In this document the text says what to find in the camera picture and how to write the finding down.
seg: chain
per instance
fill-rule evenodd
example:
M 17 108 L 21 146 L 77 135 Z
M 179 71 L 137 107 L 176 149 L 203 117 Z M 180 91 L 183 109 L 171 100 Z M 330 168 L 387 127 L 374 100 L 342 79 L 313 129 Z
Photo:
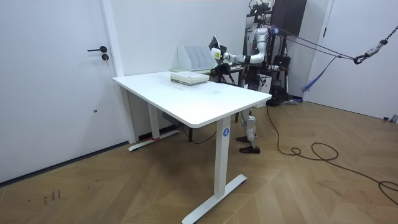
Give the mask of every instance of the chain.
M 388 37 L 386 38 L 386 40 L 390 39 L 390 37 L 392 37 L 392 35 L 395 34 L 395 33 L 397 32 L 397 30 L 398 30 L 398 26 L 396 27 L 396 29 L 394 29 L 394 30 L 390 33 L 390 35 L 388 35 Z

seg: desk foot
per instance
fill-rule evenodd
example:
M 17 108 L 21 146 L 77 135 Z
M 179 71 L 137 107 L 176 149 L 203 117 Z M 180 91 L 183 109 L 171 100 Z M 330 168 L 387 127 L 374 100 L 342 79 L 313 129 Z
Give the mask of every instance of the desk foot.
M 235 177 L 229 184 L 225 186 L 225 193 L 220 198 L 216 196 L 211 196 L 205 203 L 201 204 L 193 212 L 187 215 L 183 220 L 182 224 L 194 224 L 200 217 L 202 217 L 206 212 L 213 208 L 218 202 L 225 198 L 229 193 L 231 193 L 237 186 L 242 184 L 247 177 L 244 175 L 239 175 Z
M 178 134 L 179 132 L 180 132 L 180 131 L 177 131 L 177 130 L 171 131 L 171 132 L 169 132 L 169 133 L 166 133 L 166 134 L 161 135 L 161 136 L 160 136 L 158 139 L 156 139 L 156 140 L 150 139 L 150 140 L 146 140 L 146 141 L 144 141 L 144 142 L 142 142 L 142 143 L 135 144 L 135 145 L 133 145 L 133 146 L 131 146 L 131 147 L 129 148 L 129 151 L 131 152 L 131 151 L 137 150 L 138 148 L 140 148 L 140 147 L 142 147 L 142 146 L 146 146 L 146 145 L 148 145 L 148 144 L 150 144 L 150 143 L 159 141 L 159 140 L 161 140 L 161 139 L 163 139 L 163 138 L 167 138 L 167 137 L 172 136 L 172 135 L 174 135 L 174 134 Z

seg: door frame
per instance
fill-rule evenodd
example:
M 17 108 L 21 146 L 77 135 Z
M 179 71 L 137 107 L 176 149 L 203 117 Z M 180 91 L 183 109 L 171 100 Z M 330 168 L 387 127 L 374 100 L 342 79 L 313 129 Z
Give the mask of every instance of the door frame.
M 113 66 L 114 74 L 117 77 L 123 77 L 124 76 L 123 63 L 120 54 L 118 36 L 115 28 L 111 0 L 99 0 L 99 1 L 101 1 L 101 7 L 103 10 L 105 31 L 108 34 L 108 42 L 110 44 L 109 46 L 110 54 L 112 58 L 112 63 L 114 65 Z M 128 141 L 130 144 L 132 144 L 137 142 L 137 140 L 136 140 L 136 135 L 134 134 L 134 126 L 132 123 L 129 98 L 126 89 L 121 88 L 120 86 L 119 89 L 120 89 L 119 104 L 121 107 L 121 111 L 123 112 L 123 114 L 121 115 L 123 116 Z
M 328 7 L 326 9 L 326 13 L 325 13 L 325 16 L 323 18 L 322 28 L 321 28 L 321 31 L 319 33 L 319 38 L 318 38 L 318 42 L 317 42 L 318 45 L 322 46 L 322 44 L 323 44 L 323 38 L 324 38 L 323 34 L 325 32 L 325 29 L 328 27 L 330 15 L 331 15 L 331 11 L 333 10 L 334 3 L 335 3 L 335 0 L 329 0 L 329 2 L 328 2 Z M 310 83 L 315 78 L 315 69 L 317 67 L 319 54 L 321 53 L 321 52 L 319 52 L 317 50 L 315 51 L 315 54 L 314 54 L 313 59 L 312 59 L 311 70 L 310 70 L 310 73 L 308 74 L 307 84 Z M 308 93 L 310 91 L 311 90 L 304 92 L 303 101 L 307 101 L 308 100 Z

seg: white file sorter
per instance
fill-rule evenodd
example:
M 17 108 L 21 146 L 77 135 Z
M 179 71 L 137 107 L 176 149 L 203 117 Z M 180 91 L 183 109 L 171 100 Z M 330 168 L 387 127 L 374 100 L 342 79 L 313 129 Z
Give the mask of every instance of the white file sorter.
M 178 69 L 200 71 L 215 68 L 217 62 L 205 46 L 178 46 Z

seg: blue rope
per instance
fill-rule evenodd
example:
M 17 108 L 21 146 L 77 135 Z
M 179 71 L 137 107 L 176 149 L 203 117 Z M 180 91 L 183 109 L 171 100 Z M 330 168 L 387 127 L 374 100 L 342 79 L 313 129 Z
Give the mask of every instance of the blue rope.
M 337 55 L 335 56 L 328 64 L 328 66 L 326 66 L 326 68 L 321 72 L 321 74 L 319 74 L 319 76 L 317 76 L 314 80 L 312 80 L 309 84 L 305 85 L 302 88 L 302 91 L 309 91 L 309 89 L 320 79 L 320 77 L 325 73 L 325 71 L 328 69 L 328 67 L 330 66 L 330 64 L 336 59 L 336 58 L 341 58 L 341 55 Z

